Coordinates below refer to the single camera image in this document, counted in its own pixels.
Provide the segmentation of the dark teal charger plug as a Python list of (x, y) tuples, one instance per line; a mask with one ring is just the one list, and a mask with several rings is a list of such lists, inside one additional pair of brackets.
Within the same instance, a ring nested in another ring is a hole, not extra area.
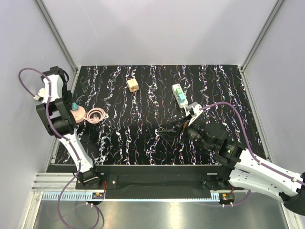
[(72, 104), (71, 104), (71, 110), (72, 111), (76, 111), (76, 110), (78, 110), (79, 109), (79, 106), (75, 103), (75, 102), (73, 102)]

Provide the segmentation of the light teal charger cube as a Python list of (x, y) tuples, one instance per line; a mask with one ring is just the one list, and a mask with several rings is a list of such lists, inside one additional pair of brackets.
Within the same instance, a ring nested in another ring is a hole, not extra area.
[(178, 100), (180, 103), (184, 103), (184, 101), (186, 100), (185, 94), (179, 94)]

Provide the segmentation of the green usb charger plug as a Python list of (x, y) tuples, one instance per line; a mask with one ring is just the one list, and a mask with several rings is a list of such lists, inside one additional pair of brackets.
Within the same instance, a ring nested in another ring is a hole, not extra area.
[(176, 87), (175, 92), (176, 92), (177, 95), (183, 94), (183, 90), (182, 90), (181, 87)]

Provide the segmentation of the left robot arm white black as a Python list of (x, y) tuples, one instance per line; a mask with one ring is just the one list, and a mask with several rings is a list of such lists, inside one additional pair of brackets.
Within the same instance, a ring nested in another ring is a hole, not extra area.
[(67, 149), (77, 169), (77, 182), (85, 188), (97, 189), (103, 177), (77, 137), (77, 123), (72, 115), (72, 93), (67, 89), (68, 74), (60, 67), (42, 73), (44, 88), (36, 96), (41, 102), (36, 111), (49, 135)]

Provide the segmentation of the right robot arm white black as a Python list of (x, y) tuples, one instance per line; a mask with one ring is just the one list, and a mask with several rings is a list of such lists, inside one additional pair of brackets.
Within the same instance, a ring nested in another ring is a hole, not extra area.
[(192, 142), (200, 149), (214, 153), (222, 171), (212, 180), (218, 187), (249, 189), (272, 197), (290, 211), (305, 214), (305, 175), (279, 167), (253, 153), (228, 137), (218, 124), (202, 127), (191, 124), (189, 117), (179, 120), (171, 129), (160, 131), (171, 145)]

